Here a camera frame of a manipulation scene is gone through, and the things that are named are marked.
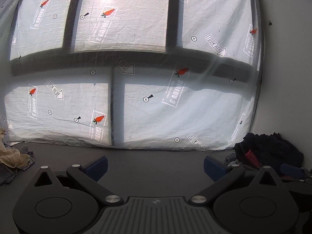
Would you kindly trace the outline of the grey t-shirt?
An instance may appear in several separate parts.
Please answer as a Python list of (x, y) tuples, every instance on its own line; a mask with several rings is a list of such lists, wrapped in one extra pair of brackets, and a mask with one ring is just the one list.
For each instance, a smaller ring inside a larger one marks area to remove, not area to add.
[(26, 171), (35, 163), (34, 153), (24, 146), (21, 150), (1, 146), (1, 185), (11, 184), (18, 171)]

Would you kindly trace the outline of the red checkered garment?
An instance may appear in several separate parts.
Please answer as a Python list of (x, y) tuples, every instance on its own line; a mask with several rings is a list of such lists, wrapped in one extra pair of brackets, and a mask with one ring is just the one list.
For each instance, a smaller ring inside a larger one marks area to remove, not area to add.
[(258, 161), (258, 159), (256, 158), (256, 156), (254, 155), (254, 153), (249, 150), (246, 154), (245, 154), (245, 158), (253, 165), (255, 166), (257, 169), (261, 168), (261, 164)]

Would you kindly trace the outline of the translucent printed window film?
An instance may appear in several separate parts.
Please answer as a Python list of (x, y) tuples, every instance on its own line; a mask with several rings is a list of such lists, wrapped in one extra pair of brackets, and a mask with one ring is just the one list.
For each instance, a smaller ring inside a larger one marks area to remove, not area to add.
[(212, 151), (250, 131), (259, 0), (1, 0), (4, 140)]

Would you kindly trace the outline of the beige t-shirt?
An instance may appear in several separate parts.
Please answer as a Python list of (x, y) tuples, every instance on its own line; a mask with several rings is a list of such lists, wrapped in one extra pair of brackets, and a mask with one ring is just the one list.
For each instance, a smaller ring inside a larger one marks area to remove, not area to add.
[(27, 167), (30, 161), (30, 156), (20, 153), (20, 151), (15, 148), (7, 148), (3, 143), (5, 132), (6, 130), (1, 128), (1, 163), (9, 168), (23, 169)]

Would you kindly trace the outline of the dark navy knit sweater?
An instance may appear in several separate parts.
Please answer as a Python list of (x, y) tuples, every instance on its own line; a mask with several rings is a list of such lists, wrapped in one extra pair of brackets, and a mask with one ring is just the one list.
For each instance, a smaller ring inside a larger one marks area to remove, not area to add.
[(242, 142), (235, 144), (234, 151), (238, 161), (257, 169), (245, 158), (249, 150), (254, 153), (261, 167), (270, 166), (280, 176), (282, 164), (300, 168), (304, 161), (304, 154), (289, 141), (283, 139), (279, 133), (271, 135), (248, 133)]

